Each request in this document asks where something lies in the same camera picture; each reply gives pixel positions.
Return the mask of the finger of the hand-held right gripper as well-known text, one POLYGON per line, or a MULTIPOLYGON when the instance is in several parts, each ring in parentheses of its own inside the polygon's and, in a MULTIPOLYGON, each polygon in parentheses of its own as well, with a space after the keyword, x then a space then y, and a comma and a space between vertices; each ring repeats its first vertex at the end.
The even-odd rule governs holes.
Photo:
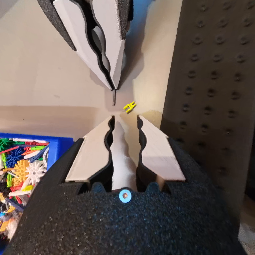
POLYGON ((103 31, 104 53, 109 62, 109 74, 114 89, 117 90, 121 69, 125 40, 122 38, 118 1, 94 0, 93 13, 99 27, 103 31))
POLYGON ((102 53, 92 30, 95 21, 85 1, 56 0, 53 5, 64 24, 80 58, 111 91, 114 90, 109 72, 104 67, 102 53))

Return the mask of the blue plastic storage bin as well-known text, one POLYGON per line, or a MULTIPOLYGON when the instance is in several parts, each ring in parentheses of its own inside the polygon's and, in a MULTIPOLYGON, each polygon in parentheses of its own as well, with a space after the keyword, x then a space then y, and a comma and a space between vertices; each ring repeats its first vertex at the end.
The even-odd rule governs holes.
POLYGON ((1 173, 39 179, 73 144, 73 138, 1 133, 1 173))

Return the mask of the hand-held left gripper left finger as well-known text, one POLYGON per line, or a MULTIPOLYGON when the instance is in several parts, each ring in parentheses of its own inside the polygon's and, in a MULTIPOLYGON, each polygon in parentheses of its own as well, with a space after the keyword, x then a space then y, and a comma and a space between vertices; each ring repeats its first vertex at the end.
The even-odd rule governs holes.
POLYGON ((83 137, 83 142, 66 176, 65 182, 90 182, 110 162, 108 135, 112 134, 115 118, 107 117, 83 137))

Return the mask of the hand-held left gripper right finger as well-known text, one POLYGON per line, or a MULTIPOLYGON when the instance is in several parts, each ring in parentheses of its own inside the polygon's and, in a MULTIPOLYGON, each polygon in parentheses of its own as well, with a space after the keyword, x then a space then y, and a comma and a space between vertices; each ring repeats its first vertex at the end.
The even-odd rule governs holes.
POLYGON ((139 163, 137 175, 142 182, 186 181, 168 136, 141 115, 139 130, 139 163))

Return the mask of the yellow-green plastic connector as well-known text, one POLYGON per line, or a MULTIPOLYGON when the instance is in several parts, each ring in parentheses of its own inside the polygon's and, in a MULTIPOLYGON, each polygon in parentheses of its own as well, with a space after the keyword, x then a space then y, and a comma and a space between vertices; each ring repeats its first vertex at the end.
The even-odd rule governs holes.
POLYGON ((123 107, 123 110, 127 113, 127 114, 129 114, 129 113, 131 113, 132 111, 133 111, 133 109, 136 107, 136 103, 135 103, 135 101, 133 101, 133 102, 131 102, 131 103, 128 103, 127 105, 125 105, 124 107, 123 107))

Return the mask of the pile of colourful construction pieces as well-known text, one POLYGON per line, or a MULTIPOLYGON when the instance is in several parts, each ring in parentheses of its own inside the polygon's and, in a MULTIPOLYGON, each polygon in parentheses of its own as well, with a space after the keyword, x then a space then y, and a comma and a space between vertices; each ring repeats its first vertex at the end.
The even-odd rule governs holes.
POLYGON ((24 207, 47 171, 49 141, 0 138, 1 250, 17 229, 24 207))

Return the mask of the black perforated mat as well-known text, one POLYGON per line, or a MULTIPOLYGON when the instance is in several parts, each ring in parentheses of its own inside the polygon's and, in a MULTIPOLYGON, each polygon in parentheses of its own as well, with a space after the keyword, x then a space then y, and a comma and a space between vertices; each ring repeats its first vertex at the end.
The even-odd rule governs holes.
POLYGON ((254 1, 182 1, 160 129, 240 222, 254 132, 254 1))

